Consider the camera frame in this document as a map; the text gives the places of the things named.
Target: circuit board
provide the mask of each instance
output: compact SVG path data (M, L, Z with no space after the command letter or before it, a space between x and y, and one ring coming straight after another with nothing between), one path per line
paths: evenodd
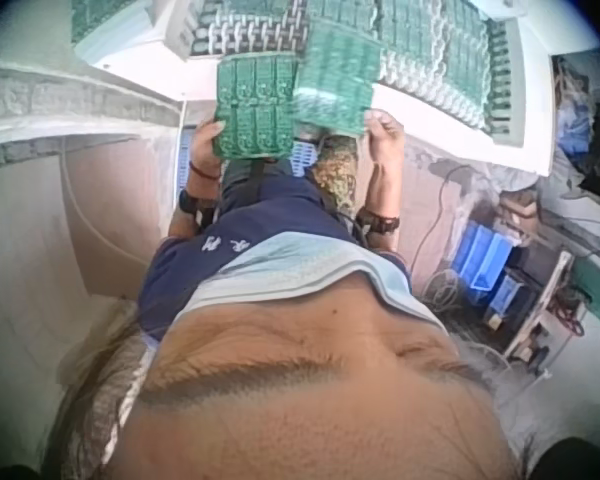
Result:
M248 53L218 65L216 120L226 122L214 141L225 159L284 157L293 148L292 53Z
M293 95L295 120L340 134L361 135L381 49L379 42L359 31L312 20Z

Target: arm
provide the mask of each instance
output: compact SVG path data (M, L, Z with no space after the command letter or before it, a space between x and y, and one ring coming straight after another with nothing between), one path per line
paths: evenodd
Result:
M189 148L191 164L204 176L189 169L187 193L192 197L215 202L220 193L220 172L222 160L213 154L213 139L222 132L224 122L207 123L199 126ZM169 237L191 239L198 234L198 224L193 215L183 212L179 206L173 212L169 224Z
M364 207L380 217L398 218L402 204L405 143L402 125L391 115L380 110L369 110L365 114L365 125L374 170ZM370 248L395 252L398 246L398 231L388 235L370 232L367 241Z

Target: eyebrow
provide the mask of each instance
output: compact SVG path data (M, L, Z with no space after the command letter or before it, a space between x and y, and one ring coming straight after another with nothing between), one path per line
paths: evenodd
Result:
M469 384L493 395L491 384L480 370L462 361L430 360L415 370L433 381ZM138 399L152 407L189 407L214 397L318 384L343 376L342 362L332 357L321 361L228 364L164 387L143 389Z
M186 380L143 389L138 399L149 406L190 406L213 397L257 393L322 383L343 375L341 362L297 359L275 363L228 364L205 369Z

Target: red wristband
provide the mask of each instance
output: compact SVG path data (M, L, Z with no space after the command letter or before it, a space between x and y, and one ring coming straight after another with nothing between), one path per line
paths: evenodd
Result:
M206 178L207 180L214 180L214 181L218 181L220 180L220 175L218 175L217 177L214 177L213 175L208 175L206 173L204 173L202 170L200 170L198 167L196 167L193 162L189 162L189 168L191 169L191 171L193 173L195 173L196 175L198 175L199 177L202 178Z

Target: blue plastic crate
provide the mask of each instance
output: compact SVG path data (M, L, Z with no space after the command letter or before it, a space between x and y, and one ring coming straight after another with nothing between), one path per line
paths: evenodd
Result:
M489 293L481 290L467 290L467 300L474 307L486 305L489 301Z
M512 247L504 236L469 221L451 268L458 272L469 289L490 291Z
M294 177L304 177L305 169L316 163L318 151L315 145L308 142L294 141L291 151L291 169Z
M195 128L185 128L180 132L180 151L178 152L178 166L176 175L176 195L187 185L189 176L189 146Z
M522 282L518 282L511 276L505 275L489 307L503 317L522 285Z

